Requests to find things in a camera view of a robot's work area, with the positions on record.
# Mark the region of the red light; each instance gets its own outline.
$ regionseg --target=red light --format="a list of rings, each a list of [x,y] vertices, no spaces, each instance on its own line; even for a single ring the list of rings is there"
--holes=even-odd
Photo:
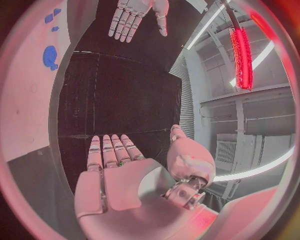
[[[235,86],[251,91],[253,86],[252,57],[245,28],[232,31],[230,37],[235,61]]]

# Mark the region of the red led strip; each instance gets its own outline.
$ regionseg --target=red led strip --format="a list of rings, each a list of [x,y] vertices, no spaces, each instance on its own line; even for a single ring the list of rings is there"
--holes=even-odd
[[[230,33],[235,61],[235,86],[252,90],[253,71],[249,40],[245,28]]]

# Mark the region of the white robotic hand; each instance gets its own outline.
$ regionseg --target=white robotic hand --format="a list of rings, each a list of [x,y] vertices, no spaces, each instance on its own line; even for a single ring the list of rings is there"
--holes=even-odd
[[[167,19],[169,10],[168,0],[119,0],[117,9],[112,18],[108,35],[121,42],[129,43],[142,18],[149,12],[150,8],[155,12],[159,32],[164,37],[167,36]]]

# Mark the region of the white light strip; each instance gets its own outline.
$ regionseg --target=white light strip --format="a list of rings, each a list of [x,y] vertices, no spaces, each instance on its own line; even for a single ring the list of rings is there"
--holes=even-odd
[[[288,160],[293,155],[294,149],[295,149],[295,146],[292,147],[286,154],[282,155],[281,157],[277,158],[276,160],[274,160],[264,166],[260,166],[258,168],[255,168],[255,169],[252,169],[249,171],[244,171],[244,172],[235,173],[235,174],[231,174],[231,175],[216,176],[216,177],[214,177],[213,182],[223,182],[223,181],[244,179],[244,178],[255,176],[257,174],[264,173],[264,172],[271,170],[271,169],[277,167],[278,165],[284,163],[286,160]]]
[[[261,62],[269,55],[269,53],[274,48],[274,43],[272,41],[269,42],[269,44],[265,47],[265,49],[255,58],[255,60],[252,62],[252,69],[256,69],[256,67],[261,64]],[[234,87],[236,85],[236,78],[232,79],[230,81],[230,84]]]
[[[213,20],[219,15],[219,13],[224,9],[224,5],[220,6],[218,10],[212,15],[212,17],[208,20],[208,22],[203,26],[201,31],[197,34],[197,36],[191,41],[191,43],[188,45],[187,50],[190,50],[191,47],[194,45],[194,43],[200,38],[200,36],[205,32],[205,30],[208,28],[208,26],[213,22]]]

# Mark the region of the blue object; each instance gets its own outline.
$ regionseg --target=blue object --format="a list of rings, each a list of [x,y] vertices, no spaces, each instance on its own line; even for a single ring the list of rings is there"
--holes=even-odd
[[[58,26],[54,26],[54,27],[52,27],[51,31],[56,32],[58,29],[60,29]]]
[[[49,14],[45,17],[45,24],[50,23],[53,20],[53,14]]]
[[[47,46],[42,55],[42,61],[46,67],[51,67],[55,65],[55,60],[57,58],[57,52],[54,46]]]
[[[55,8],[53,13],[54,13],[54,16],[56,16],[57,14],[59,14],[62,10],[60,8]]]
[[[54,71],[55,69],[58,69],[59,66],[57,64],[54,64],[50,67],[51,71]]]

